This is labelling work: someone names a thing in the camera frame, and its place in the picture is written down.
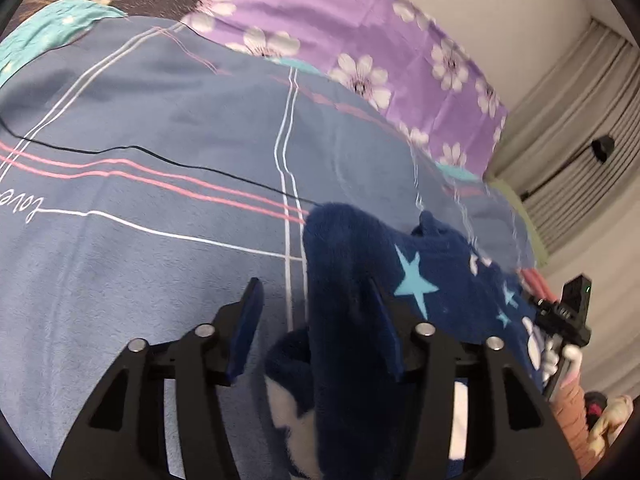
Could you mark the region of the person's right hand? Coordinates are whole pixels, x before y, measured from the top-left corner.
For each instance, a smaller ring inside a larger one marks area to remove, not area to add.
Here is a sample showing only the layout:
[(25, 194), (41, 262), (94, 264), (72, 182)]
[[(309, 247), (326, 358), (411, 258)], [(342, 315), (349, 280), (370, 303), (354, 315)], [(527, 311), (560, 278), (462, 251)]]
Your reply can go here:
[(601, 452), (593, 447), (587, 425), (585, 391), (580, 385), (582, 360), (570, 361), (551, 402), (552, 412), (573, 452), (574, 459), (585, 478), (600, 462)]

